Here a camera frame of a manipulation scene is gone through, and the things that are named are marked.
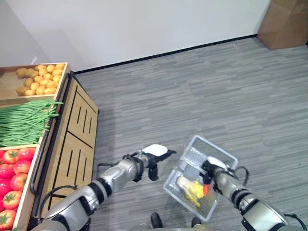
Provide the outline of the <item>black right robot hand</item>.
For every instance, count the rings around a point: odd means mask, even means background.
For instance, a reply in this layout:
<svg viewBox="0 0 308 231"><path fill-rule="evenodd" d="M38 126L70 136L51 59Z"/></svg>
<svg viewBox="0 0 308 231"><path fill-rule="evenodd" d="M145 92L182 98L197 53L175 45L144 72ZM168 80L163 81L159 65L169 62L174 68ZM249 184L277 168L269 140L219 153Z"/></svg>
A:
<svg viewBox="0 0 308 231"><path fill-rule="evenodd" d="M208 185L211 183L216 172L221 170L226 171L228 167L222 161L212 156L208 156L202 164L201 169L205 172L205 174L200 173L200 176L203 178L203 184Z"/></svg>

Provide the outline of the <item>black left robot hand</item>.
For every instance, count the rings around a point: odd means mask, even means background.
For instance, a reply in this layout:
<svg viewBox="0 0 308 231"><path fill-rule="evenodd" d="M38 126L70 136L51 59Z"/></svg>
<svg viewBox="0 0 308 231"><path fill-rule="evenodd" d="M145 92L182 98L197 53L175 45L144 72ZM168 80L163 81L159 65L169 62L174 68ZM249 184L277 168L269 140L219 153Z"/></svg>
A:
<svg viewBox="0 0 308 231"><path fill-rule="evenodd" d="M158 177L158 163L166 160L172 154L176 154L174 150L170 150L167 147L160 144L152 144L142 149L142 154L147 159L148 178L151 181L157 181Z"/></svg>

